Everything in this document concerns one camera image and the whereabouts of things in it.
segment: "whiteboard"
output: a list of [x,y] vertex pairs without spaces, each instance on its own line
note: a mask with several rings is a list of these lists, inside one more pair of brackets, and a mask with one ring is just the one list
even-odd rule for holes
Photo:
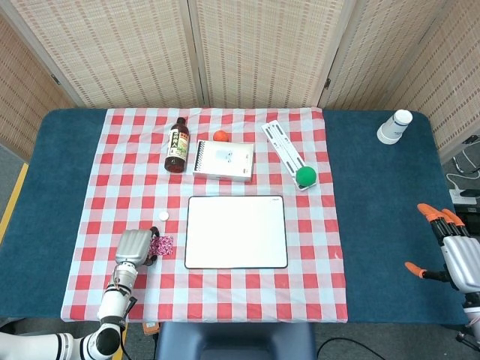
[[193,196],[188,203],[188,269],[287,266],[282,196]]

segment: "chair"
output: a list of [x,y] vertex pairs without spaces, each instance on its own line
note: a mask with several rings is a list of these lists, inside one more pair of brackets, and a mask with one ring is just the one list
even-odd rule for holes
[[309,322],[165,322],[157,360],[314,360]]

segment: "ruler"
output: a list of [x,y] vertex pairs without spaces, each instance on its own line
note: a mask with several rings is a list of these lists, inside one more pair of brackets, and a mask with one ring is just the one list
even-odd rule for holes
[[296,172],[298,169],[305,166],[305,162],[278,121],[274,120],[262,125],[262,130],[267,136],[268,141],[273,145],[278,157],[282,160],[283,165],[285,165],[289,174],[293,177],[293,182],[295,182],[297,188],[300,190],[306,190],[314,186],[315,184],[305,187],[297,183],[295,178]]

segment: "table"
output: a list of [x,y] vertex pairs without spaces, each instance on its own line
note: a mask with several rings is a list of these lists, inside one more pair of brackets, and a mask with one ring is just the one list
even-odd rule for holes
[[[56,110],[43,120],[0,247],[1,316],[59,316],[105,112]],[[349,321],[463,323],[461,294],[404,269],[406,260],[441,269],[440,249],[416,204],[452,203],[427,118],[415,112],[401,141],[387,146],[375,133],[391,114],[324,111]]]

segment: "red and white checkered tablecloth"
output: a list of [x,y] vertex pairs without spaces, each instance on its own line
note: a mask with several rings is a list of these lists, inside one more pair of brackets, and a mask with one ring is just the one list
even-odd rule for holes
[[[187,169],[164,169],[168,131],[187,118]],[[278,120],[319,184],[300,191],[261,125]],[[234,143],[255,144],[249,184],[194,178],[197,140],[224,130]],[[188,199],[199,195],[282,195],[288,266],[278,269],[188,270]],[[162,223],[158,215],[169,212]],[[109,109],[85,195],[65,290],[64,320],[96,320],[126,229],[157,226],[174,238],[172,255],[141,266],[130,321],[347,321],[344,263],[322,110]]]

